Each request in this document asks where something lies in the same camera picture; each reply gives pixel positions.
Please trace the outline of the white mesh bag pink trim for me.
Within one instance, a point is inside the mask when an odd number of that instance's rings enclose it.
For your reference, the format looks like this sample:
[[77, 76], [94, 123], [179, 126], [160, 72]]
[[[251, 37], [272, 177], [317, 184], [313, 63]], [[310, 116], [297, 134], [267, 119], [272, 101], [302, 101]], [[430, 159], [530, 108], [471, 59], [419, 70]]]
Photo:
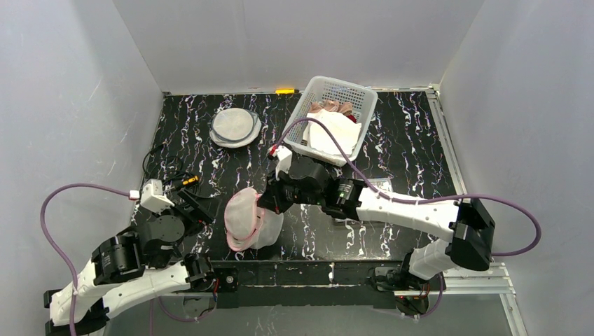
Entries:
[[257, 206], [261, 195], [253, 188], [235, 193], [224, 209], [226, 241], [232, 251], [272, 246], [280, 236], [284, 214]]

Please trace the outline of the white bra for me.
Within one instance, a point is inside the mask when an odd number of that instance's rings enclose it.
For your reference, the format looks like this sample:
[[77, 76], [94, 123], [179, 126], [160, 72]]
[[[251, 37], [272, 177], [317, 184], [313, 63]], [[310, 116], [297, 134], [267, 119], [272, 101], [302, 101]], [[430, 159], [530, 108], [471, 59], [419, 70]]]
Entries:
[[[309, 113], [307, 117], [316, 119], [323, 124], [334, 136], [343, 152], [347, 155], [352, 154], [359, 140], [361, 123], [354, 122], [353, 119], [342, 113], [330, 112], [325, 109], [317, 113]], [[315, 150], [329, 155], [340, 155], [338, 147], [323, 127], [316, 122], [308, 121], [304, 129], [303, 140], [307, 141], [307, 145]]]

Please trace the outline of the white mesh bag blue trim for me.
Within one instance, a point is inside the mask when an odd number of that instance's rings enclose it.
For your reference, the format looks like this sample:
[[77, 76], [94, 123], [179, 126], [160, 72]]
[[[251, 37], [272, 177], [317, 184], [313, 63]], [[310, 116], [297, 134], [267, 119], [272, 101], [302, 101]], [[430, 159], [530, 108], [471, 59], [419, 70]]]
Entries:
[[258, 115], [242, 108], [227, 108], [212, 118], [209, 135], [223, 148], [240, 148], [249, 145], [259, 135], [262, 127]]

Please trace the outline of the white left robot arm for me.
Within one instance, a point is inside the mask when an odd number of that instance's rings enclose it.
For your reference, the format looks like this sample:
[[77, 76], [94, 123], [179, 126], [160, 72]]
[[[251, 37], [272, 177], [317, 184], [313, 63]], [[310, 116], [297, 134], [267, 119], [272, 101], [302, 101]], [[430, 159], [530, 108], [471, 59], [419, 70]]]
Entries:
[[77, 184], [53, 191], [40, 210], [42, 231], [71, 273], [71, 283], [43, 295], [44, 307], [50, 312], [46, 335], [101, 335], [121, 312], [177, 291], [207, 292], [217, 299], [218, 281], [208, 255], [183, 254], [179, 246], [187, 236], [214, 222], [219, 199], [180, 188], [177, 196], [181, 202], [175, 203], [160, 187], [145, 186], [129, 192], [106, 188], [107, 192], [138, 200], [155, 218], [103, 241], [77, 272], [46, 224], [51, 199], [72, 188]]

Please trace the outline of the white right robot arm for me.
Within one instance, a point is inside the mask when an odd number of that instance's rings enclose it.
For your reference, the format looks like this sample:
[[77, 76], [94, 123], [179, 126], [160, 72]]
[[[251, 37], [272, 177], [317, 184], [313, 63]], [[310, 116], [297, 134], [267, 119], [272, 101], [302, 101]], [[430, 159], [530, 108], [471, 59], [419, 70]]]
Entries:
[[260, 208], [282, 214], [295, 204], [318, 206], [335, 219], [396, 224], [435, 241], [407, 253], [401, 275], [428, 281], [454, 267], [489, 270], [495, 224], [478, 200], [435, 201], [386, 192], [365, 181], [333, 177], [308, 157], [280, 160], [258, 198]]

